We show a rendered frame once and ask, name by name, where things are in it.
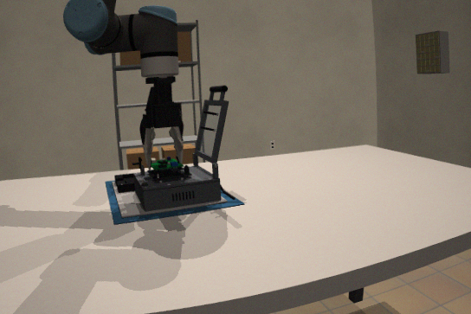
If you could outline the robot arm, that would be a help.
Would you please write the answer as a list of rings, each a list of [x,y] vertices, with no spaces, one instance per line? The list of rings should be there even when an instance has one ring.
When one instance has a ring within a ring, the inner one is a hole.
[[[115,4],[116,0],[69,0],[63,12],[65,27],[90,54],[140,51],[142,77],[179,75],[176,11],[150,5],[138,14],[117,16]]]

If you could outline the green circuit board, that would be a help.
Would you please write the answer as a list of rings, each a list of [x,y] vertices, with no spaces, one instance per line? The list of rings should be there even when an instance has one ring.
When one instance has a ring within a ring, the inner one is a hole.
[[[163,161],[162,161],[163,160]],[[162,164],[162,165],[160,165]],[[152,165],[151,167],[154,170],[161,170],[161,169],[169,169],[169,168],[176,168],[176,167],[184,167],[181,163],[179,163],[177,160],[174,158],[171,159],[171,157],[167,157],[167,159],[162,158],[160,160],[157,160],[155,158],[152,158]]]

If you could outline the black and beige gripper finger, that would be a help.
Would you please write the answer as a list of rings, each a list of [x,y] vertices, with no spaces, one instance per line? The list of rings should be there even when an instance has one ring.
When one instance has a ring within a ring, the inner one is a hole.
[[[155,138],[154,128],[151,128],[151,124],[147,120],[147,115],[143,114],[143,118],[140,123],[140,136],[145,153],[145,160],[149,170],[151,170],[152,159],[151,153],[153,148],[153,139]],[[153,136],[154,133],[154,136]]]
[[[177,130],[177,134],[176,134],[176,130]],[[172,127],[169,130],[169,134],[174,140],[174,148],[177,152],[176,158],[179,163],[183,162],[183,150],[182,150],[184,148],[183,131],[184,131],[184,124],[181,126]],[[182,141],[183,144],[181,144],[181,141],[179,141],[179,139]]]

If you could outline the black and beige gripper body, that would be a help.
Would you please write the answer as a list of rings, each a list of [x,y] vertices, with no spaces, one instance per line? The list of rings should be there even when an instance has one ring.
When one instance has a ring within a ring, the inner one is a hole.
[[[172,79],[173,77],[173,79]],[[182,108],[181,103],[176,103],[172,101],[172,92],[171,92],[171,83],[176,82],[175,76],[167,76],[167,78],[146,78],[145,83],[154,84],[154,99],[151,104],[148,104],[145,111],[147,114],[147,120],[151,124],[151,128],[165,128],[165,127],[175,127],[181,126],[182,123]],[[163,86],[160,86],[158,83]],[[156,84],[156,90],[155,90]],[[166,103],[165,102],[165,84],[166,84]],[[159,100],[158,102],[158,89],[159,89]],[[163,103],[164,102],[164,103]],[[173,104],[178,106],[173,106]],[[153,110],[153,112],[152,112]],[[150,112],[152,113],[150,121]]]

